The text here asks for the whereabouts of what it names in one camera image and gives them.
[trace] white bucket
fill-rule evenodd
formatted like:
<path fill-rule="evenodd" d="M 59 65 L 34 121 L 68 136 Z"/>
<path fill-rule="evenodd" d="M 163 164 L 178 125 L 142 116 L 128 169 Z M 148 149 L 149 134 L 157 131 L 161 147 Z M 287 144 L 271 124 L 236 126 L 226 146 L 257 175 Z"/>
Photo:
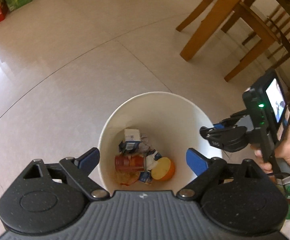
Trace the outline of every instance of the white bucket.
<path fill-rule="evenodd" d="M 222 157 L 221 150 L 211 147 L 199 129 L 213 124 L 206 114 L 189 100 L 167 92 L 150 92 L 135 96 L 107 120 L 98 142 L 100 162 L 98 171 L 110 194 L 115 190 L 173 190 L 178 192 L 196 175 L 186 164 L 186 151 L 192 147 L 208 158 Z M 148 136 L 150 145 L 162 156 L 174 161 L 176 172 L 168 181 L 147 185 L 139 181 L 121 186 L 115 181 L 114 158 L 124 137 L 124 129 L 139 129 Z"/>

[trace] white trash bin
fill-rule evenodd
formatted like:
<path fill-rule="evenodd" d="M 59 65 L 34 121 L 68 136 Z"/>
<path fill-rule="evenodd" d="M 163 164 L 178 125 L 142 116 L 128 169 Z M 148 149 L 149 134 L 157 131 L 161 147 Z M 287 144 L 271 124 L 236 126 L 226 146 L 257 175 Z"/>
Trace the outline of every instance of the white trash bin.
<path fill-rule="evenodd" d="M 100 162 L 98 171 L 110 194 L 115 190 L 173 190 L 196 178 L 186 164 L 186 151 L 192 147 L 208 158 L 222 157 L 220 149 L 211 147 L 199 129 L 213 124 L 206 114 L 189 100 L 167 92 L 150 92 L 135 96 L 120 107 L 107 120 L 98 142 Z M 162 156 L 171 158 L 176 166 L 173 178 L 147 185 L 139 181 L 130 186 L 119 185 L 115 180 L 114 158 L 124 137 L 124 129 L 139 129 L 148 136 L 149 143 Z"/>

